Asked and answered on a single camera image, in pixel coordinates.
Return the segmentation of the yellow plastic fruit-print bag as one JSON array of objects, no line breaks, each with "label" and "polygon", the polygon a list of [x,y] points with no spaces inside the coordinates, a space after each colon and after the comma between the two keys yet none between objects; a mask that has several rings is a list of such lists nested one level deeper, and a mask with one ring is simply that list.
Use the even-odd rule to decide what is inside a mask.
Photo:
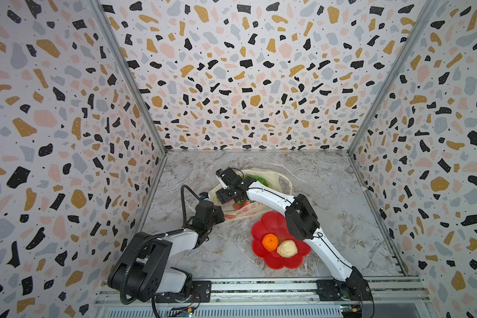
[{"label": "yellow plastic fruit-print bag", "polygon": [[[250,175],[261,176],[269,182],[269,188],[276,190],[278,192],[282,192],[284,194],[288,194],[288,195],[292,195],[293,193],[292,182],[287,176],[279,172],[275,172],[273,170],[261,169],[261,168],[251,168],[251,169],[245,169],[241,171],[234,169],[234,171],[240,176],[250,176]],[[255,201],[250,201],[249,205],[247,205],[246,207],[240,210],[234,210],[233,209],[233,204],[235,203],[234,201],[231,201],[227,204],[221,204],[220,201],[217,199],[216,191],[221,188],[222,188],[221,184],[218,183],[218,185],[209,192],[209,198],[214,204],[221,207],[225,215],[226,221],[248,219],[252,217],[261,217],[263,214],[271,211],[271,209],[267,207],[266,205],[260,204]]]}]

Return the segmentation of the red flower-shaped plate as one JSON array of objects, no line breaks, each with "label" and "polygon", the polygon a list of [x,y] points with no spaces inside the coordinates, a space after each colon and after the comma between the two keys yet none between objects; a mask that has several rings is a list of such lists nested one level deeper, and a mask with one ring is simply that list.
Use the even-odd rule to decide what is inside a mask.
[{"label": "red flower-shaped plate", "polygon": [[[292,258],[282,258],[276,251],[268,252],[262,246],[262,239],[265,235],[272,233],[278,237],[279,244],[285,240],[293,240],[298,248],[298,254]],[[304,261],[304,258],[311,252],[311,248],[303,241],[295,239],[289,232],[286,218],[277,212],[265,213],[260,221],[256,222],[252,229],[253,253],[262,258],[265,265],[273,270],[281,270],[283,268],[297,269]]]}]

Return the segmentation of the orange toy fruit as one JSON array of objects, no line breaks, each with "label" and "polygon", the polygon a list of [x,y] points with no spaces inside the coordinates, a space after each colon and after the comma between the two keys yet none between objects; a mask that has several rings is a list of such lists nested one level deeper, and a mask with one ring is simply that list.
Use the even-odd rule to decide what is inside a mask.
[{"label": "orange toy fruit", "polygon": [[272,233],[269,233],[264,236],[262,239],[262,246],[268,251],[273,252],[276,251],[279,246],[278,237]]}]

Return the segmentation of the cream white toy fruit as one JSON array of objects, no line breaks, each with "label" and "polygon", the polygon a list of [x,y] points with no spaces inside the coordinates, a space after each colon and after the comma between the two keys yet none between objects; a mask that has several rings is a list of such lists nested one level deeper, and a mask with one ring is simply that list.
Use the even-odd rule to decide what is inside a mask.
[{"label": "cream white toy fruit", "polygon": [[276,252],[282,258],[292,258],[298,254],[298,248],[293,240],[285,240],[278,245]]}]

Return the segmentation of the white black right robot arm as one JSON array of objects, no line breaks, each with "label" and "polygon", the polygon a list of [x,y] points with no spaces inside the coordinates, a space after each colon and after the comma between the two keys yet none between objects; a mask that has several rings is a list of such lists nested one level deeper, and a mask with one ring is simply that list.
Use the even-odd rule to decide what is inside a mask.
[{"label": "white black right robot arm", "polygon": [[339,253],[323,232],[317,214],[306,196],[277,192],[252,177],[236,174],[233,168],[219,169],[216,176],[223,187],[217,192],[221,203],[253,200],[281,213],[287,222],[288,233],[308,244],[322,259],[333,281],[317,281],[317,295],[321,301],[374,300],[366,278]]}]

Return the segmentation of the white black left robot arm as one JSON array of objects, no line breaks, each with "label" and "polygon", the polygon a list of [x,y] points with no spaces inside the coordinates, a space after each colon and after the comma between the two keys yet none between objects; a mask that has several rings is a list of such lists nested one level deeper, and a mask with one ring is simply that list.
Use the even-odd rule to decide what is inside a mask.
[{"label": "white black left robot arm", "polygon": [[201,200],[187,226],[159,234],[138,232],[112,268],[107,285],[119,292],[121,303],[147,302],[156,296],[184,301],[196,294],[192,274],[168,267],[170,257],[197,249],[213,226],[225,221],[220,206]]}]

